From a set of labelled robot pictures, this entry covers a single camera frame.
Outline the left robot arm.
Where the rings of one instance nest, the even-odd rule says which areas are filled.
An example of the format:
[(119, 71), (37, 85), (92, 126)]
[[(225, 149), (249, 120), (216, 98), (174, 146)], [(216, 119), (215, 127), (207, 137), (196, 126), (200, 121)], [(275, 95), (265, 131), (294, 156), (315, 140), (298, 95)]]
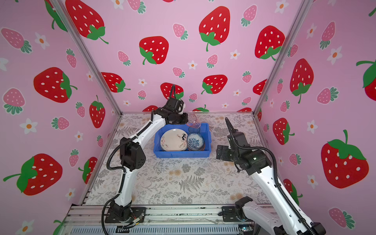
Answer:
[(110, 154), (106, 168), (109, 171), (121, 170), (121, 179), (117, 194), (105, 203), (109, 216), (120, 222), (132, 218), (132, 189), (138, 170), (146, 162), (144, 147), (155, 134), (167, 124), (183, 125), (188, 122), (188, 114), (183, 112), (184, 105), (178, 108), (161, 107), (151, 113), (150, 120), (129, 138), (123, 138)]

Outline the cream floral plate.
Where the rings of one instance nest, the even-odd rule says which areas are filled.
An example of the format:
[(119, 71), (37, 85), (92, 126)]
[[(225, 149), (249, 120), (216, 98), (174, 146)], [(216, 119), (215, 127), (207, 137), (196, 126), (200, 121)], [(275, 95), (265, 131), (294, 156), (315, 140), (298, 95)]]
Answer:
[(168, 130), (161, 137), (161, 148), (164, 151), (185, 151), (188, 148), (187, 137), (188, 134), (184, 130)]

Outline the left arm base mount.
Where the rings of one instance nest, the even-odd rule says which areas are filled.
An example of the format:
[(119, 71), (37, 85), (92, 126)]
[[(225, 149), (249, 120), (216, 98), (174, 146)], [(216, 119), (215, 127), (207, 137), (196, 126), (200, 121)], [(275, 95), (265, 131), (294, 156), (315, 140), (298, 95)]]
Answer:
[(138, 219), (137, 223), (143, 223), (146, 215), (146, 207), (109, 208), (105, 223), (131, 223)]

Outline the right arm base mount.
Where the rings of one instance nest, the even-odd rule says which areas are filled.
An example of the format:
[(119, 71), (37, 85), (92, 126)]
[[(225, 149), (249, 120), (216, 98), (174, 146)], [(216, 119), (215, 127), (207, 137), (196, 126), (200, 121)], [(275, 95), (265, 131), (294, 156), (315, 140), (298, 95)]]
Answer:
[(218, 216), (221, 216), (224, 222), (254, 222), (246, 218), (242, 210), (235, 206), (223, 206)]

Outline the blue white speckled bowl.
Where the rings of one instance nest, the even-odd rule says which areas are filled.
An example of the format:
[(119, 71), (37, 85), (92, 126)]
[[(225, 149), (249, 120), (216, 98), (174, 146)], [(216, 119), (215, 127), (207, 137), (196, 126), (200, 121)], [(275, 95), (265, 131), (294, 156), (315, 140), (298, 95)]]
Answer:
[(200, 133), (190, 133), (187, 137), (187, 145), (190, 151), (202, 151), (205, 149), (205, 140)]

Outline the green glass cup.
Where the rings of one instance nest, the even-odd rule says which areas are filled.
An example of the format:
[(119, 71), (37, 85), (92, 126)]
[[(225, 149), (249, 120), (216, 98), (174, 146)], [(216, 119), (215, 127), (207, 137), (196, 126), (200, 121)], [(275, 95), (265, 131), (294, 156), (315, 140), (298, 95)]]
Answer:
[(189, 127), (189, 133), (190, 134), (199, 134), (200, 133), (200, 127)]

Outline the pink glass cup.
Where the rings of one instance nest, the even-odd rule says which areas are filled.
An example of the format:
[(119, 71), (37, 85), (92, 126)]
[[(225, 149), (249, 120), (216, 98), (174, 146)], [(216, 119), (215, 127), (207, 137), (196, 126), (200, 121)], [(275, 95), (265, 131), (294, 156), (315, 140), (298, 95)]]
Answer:
[(201, 122), (194, 113), (188, 113), (188, 122), (186, 125), (190, 128), (199, 129), (201, 127)]

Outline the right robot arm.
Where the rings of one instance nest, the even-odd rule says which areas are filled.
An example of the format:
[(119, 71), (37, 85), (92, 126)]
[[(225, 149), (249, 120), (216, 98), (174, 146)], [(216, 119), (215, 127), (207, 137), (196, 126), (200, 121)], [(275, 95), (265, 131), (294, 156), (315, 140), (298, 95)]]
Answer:
[(276, 215), (259, 208), (252, 201), (246, 202), (241, 211), (245, 218), (256, 222), (271, 235), (324, 235), (326, 230), (319, 222), (313, 222), (285, 188), (279, 179), (273, 153), (265, 147), (228, 147), (218, 145), (216, 157), (234, 162), (245, 170), (261, 187)]

